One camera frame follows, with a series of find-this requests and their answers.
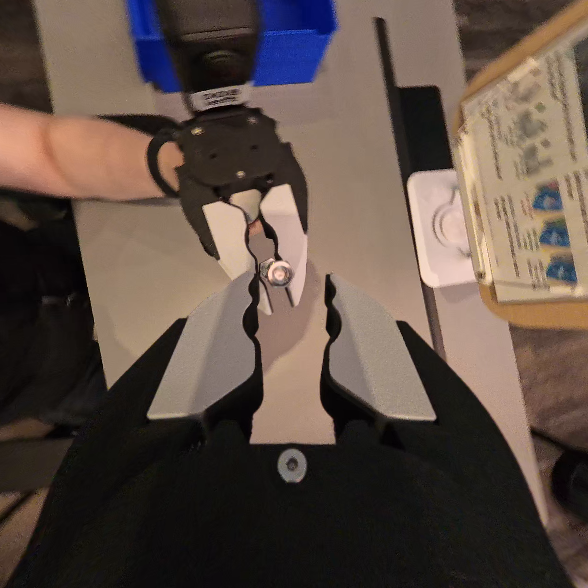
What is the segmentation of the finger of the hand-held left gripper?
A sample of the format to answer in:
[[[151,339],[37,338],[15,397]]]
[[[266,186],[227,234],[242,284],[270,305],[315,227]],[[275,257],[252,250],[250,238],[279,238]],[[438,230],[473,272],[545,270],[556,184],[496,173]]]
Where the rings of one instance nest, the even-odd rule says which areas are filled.
[[[261,283],[256,258],[248,248],[249,224],[245,211],[232,203],[217,201],[205,205],[203,213],[218,253],[218,263],[231,280],[254,273],[259,283],[258,309],[270,316],[273,307]]]
[[[260,204],[261,218],[273,231],[276,254],[288,262],[293,277],[285,287],[290,304],[296,307],[302,297],[307,271],[307,234],[290,184],[271,188]]]

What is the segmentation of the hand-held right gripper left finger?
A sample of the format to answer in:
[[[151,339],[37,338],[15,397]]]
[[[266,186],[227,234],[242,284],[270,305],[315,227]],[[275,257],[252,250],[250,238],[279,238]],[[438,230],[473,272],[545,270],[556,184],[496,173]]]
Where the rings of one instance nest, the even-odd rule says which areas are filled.
[[[149,407],[150,421],[195,420],[207,436],[232,420],[251,439],[263,400],[258,302],[258,276],[247,271],[189,314]]]

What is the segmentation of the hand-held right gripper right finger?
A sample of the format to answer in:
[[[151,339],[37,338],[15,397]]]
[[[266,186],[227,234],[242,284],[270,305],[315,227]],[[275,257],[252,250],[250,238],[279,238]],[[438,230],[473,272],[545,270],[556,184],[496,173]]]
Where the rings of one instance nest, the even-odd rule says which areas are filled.
[[[434,423],[436,412],[397,321],[355,285],[325,278],[327,309],[320,401],[339,440],[350,422],[378,433],[390,423]]]

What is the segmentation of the blue plastic divided bin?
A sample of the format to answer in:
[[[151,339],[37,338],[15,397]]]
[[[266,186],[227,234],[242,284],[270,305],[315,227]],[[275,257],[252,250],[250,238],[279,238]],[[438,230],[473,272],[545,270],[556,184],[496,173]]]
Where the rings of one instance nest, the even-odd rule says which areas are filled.
[[[154,1],[125,1],[130,37],[143,80],[164,93],[180,92],[160,31]],[[313,81],[337,29],[334,1],[259,1],[262,34],[255,86]]]

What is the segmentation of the person's left forearm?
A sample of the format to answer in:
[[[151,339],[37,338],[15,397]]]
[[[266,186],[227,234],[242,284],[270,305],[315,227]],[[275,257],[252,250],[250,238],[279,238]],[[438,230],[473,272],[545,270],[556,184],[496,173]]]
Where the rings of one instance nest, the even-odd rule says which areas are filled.
[[[121,202],[164,197],[148,169],[150,142],[115,122],[1,104],[1,188]]]

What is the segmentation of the instruction sheet on stand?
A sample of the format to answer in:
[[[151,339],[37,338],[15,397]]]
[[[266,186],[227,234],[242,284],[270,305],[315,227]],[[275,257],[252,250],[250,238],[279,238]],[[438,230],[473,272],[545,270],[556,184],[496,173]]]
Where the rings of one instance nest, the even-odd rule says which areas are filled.
[[[587,1],[454,1],[469,77],[451,126],[457,138],[462,105],[538,54],[565,33],[587,24]],[[506,322],[530,329],[587,330],[587,300],[498,303],[492,286],[480,284],[486,307]]]

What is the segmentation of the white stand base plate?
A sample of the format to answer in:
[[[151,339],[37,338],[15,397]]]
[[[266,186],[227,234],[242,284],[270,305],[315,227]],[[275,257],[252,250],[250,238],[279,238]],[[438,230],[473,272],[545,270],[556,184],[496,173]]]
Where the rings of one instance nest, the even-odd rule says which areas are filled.
[[[475,283],[456,171],[413,173],[407,193],[424,284],[442,289]]]

